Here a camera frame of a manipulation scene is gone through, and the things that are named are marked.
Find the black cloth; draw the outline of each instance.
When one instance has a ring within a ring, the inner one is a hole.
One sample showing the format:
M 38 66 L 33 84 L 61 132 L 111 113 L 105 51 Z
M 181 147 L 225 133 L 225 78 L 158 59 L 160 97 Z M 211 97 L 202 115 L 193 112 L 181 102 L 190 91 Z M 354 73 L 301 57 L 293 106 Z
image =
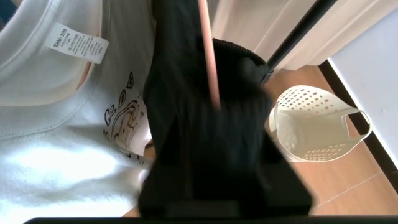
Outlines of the black cloth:
M 221 110 L 214 109 L 197 4 L 153 3 L 155 52 L 144 102 L 157 160 L 142 194 L 150 184 L 157 189 L 152 197 L 164 205 L 173 200 L 236 200 L 241 212 L 253 215 L 265 202 L 260 153 L 275 149 L 264 132 L 272 104 L 260 86 L 267 65 L 247 49 L 214 40 Z M 154 177 L 154 170 L 164 175 Z M 147 205 L 142 198 L 140 211 L 146 215 L 150 212 L 141 210 Z

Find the white label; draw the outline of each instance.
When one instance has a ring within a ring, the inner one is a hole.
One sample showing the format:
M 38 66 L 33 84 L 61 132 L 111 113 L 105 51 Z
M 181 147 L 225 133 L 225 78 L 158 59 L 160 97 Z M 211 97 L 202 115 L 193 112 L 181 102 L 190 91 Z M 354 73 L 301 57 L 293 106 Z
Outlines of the white label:
M 101 37 L 82 34 L 59 22 L 55 23 L 45 40 L 47 47 L 67 55 L 101 63 L 109 42 Z

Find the laundry basket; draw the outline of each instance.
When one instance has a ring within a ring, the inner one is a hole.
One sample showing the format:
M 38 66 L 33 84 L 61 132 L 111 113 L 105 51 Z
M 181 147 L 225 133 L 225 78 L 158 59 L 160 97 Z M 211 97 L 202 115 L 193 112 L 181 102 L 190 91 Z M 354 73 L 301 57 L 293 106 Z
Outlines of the laundry basket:
M 362 113 L 367 134 L 349 135 L 346 117 Z M 371 133 L 363 111 L 332 93 L 312 86 L 293 86 L 278 97 L 269 116 L 269 130 L 290 162 L 327 162 L 350 152 Z

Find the floor seam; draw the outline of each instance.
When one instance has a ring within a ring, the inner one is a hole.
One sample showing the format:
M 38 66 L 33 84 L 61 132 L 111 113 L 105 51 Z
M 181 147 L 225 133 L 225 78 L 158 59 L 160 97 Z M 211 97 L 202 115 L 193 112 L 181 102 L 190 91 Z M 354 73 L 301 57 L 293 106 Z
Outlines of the floor seam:
M 334 197 L 332 197 L 331 199 L 327 200 L 326 202 L 322 202 L 321 204 L 317 205 L 315 208 L 319 208 L 319 207 L 321 207 L 322 205 L 324 205 L 324 204 L 326 204 L 326 203 L 328 203 L 328 202 L 331 202 L 333 199 L 335 199 L 335 198 L 337 198 L 337 197 L 339 197 L 339 196 L 341 196 L 341 195 L 343 195 L 343 194 L 349 192 L 350 190 L 353 190 L 354 188 L 356 188 L 356 187 L 358 187 L 358 186 L 360 186 L 360 185 L 366 183 L 367 181 L 371 180 L 372 178 L 374 178 L 374 177 L 376 177 L 376 176 L 378 176 L 378 175 L 380 175 L 380 174 L 382 174 L 382 173 L 383 173 L 383 171 L 380 171 L 380 172 L 378 172 L 377 174 L 374 174 L 373 176 L 369 177 L 368 179 L 366 179 L 366 180 L 364 180 L 364 181 L 362 181 L 362 182 L 360 182 L 360 183 L 358 183 L 358 184 L 352 186 L 351 188 L 349 188 L 349 189 L 343 191 L 342 193 L 340 193 L 340 194 L 338 194 L 338 195 L 335 195 Z

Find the black metal rod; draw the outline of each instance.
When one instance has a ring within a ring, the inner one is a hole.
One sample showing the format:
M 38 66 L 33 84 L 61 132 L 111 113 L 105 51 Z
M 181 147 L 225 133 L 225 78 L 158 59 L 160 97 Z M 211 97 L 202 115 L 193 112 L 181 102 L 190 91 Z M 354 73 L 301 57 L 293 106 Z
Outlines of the black metal rod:
M 310 29 L 322 18 L 323 15 L 336 3 L 337 0 L 317 0 L 310 10 L 302 17 L 283 43 L 268 60 L 268 72 L 286 57 L 286 55 L 300 42 Z

